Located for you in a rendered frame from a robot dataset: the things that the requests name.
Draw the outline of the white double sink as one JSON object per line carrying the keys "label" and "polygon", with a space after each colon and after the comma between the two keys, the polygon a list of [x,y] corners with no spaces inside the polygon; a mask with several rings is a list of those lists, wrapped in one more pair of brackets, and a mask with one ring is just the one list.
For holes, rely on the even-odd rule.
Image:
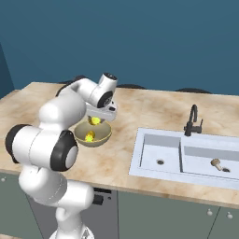
{"label": "white double sink", "polygon": [[239,190],[239,137],[140,128],[129,174]]}

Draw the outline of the grey-green cupboard door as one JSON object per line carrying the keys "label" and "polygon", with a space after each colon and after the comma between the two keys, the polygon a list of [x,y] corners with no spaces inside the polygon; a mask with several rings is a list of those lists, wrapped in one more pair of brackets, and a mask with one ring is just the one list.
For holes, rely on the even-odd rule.
{"label": "grey-green cupboard door", "polygon": [[0,173],[0,234],[43,239],[16,175]]}
{"label": "grey-green cupboard door", "polygon": [[239,239],[239,209],[221,207],[207,239]]}
{"label": "grey-green cupboard door", "polygon": [[208,204],[130,192],[118,197],[119,239],[207,239],[218,213]]}

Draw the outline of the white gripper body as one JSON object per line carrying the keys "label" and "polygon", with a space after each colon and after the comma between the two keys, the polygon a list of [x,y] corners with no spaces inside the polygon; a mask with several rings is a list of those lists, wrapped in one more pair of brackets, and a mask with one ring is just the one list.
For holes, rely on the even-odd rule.
{"label": "white gripper body", "polygon": [[92,105],[87,105],[86,115],[91,118],[113,121],[117,116],[117,109],[116,104],[109,104],[103,108],[96,108]]}

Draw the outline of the brown mushroom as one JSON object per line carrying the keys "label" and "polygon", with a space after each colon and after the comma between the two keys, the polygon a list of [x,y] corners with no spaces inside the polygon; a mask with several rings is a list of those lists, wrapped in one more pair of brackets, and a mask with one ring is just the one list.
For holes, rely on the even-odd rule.
{"label": "brown mushroom", "polygon": [[220,166],[220,160],[219,159],[213,159],[211,161],[211,165],[215,166],[219,171],[222,170],[222,167]]}

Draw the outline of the grey dishwasher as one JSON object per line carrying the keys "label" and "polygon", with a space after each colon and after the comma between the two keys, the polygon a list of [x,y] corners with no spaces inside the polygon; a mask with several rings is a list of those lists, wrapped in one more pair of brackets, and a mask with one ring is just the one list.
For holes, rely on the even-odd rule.
{"label": "grey dishwasher", "polygon": [[[43,239],[49,239],[57,229],[55,207],[36,203],[27,197]],[[91,229],[95,239],[120,239],[118,217],[118,192],[94,189],[94,201],[81,213],[83,222]]]}

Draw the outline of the black tap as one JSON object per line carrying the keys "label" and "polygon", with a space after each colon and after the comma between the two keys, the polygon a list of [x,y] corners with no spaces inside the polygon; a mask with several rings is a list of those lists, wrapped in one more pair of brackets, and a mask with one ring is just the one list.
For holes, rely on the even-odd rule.
{"label": "black tap", "polygon": [[198,119],[198,108],[197,105],[193,105],[190,110],[190,117],[187,124],[184,126],[184,135],[191,136],[192,133],[200,134],[202,132],[202,122],[199,126],[194,126],[194,123]]}

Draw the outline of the olive green bowl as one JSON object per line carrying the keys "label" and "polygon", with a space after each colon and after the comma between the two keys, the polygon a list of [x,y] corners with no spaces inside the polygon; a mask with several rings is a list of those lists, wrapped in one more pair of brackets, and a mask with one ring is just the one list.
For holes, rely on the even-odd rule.
{"label": "olive green bowl", "polygon": [[[94,138],[91,142],[85,140],[85,136],[89,131],[94,132]],[[104,144],[112,134],[111,125],[104,121],[98,125],[90,125],[87,121],[80,122],[74,130],[76,140],[83,146],[88,148],[100,147]]]}

